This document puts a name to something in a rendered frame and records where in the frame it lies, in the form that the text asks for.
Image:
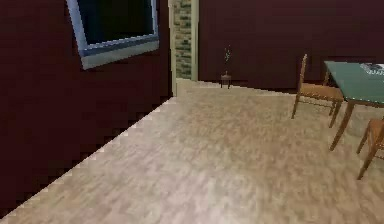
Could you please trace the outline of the green topped dining table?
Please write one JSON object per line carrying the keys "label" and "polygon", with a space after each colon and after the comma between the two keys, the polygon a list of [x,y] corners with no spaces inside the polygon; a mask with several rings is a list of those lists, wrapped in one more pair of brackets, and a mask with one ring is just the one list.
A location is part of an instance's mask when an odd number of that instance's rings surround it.
{"label": "green topped dining table", "polygon": [[368,74],[360,63],[325,61],[324,64],[347,102],[343,119],[329,148],[333,151],[356,105],[384,108],[384,75]]}

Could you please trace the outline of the brown wooden chair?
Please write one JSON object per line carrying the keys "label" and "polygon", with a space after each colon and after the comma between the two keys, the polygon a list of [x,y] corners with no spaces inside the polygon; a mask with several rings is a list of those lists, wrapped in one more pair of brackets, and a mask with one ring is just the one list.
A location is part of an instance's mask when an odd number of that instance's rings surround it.
{"label": "brown wooden chair", "polygon": [[344,97],[339,88],[331,87],[327,85],[329,73],[326,73],[325,80],[322,84],[311,84],[305,83],[305,72],[307,65],[308,55],[305,54],[301,61],[301,68],[299,73],[299,81],[297,85],[297,93],[293,105],[293,110],[291,118],[295,117],[297,107],[299,103],[303,103],[301,97],[312,98],[316,100],[323,100],[330,102],[330,105],[316,103],[316,106],[328,107],[330,109],[329,115],[331,116],[331,121],[329,127],[332,128],[335,124],[338,112],[340,111],[341,105],[344,102]]}
{"label": "brown wooden chair", "polygon": [[368,142],[368,154],[357,176],[361,180],[374,158],[384,160],[384,156],[379,156],[379,150],[384,151],[384,119],[371,119],[365,129],[364,135],[359,143],[356,153],[359,154],[365,144]]}

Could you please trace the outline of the grey patterned dish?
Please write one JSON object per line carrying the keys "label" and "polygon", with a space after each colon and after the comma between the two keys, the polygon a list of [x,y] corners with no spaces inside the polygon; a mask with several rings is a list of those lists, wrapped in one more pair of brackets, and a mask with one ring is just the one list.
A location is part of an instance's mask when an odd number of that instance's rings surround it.
{"label": "grey patterned dish", "polygon": [[370,75],[384,75],[384,64],[361,63],[360,67]]}

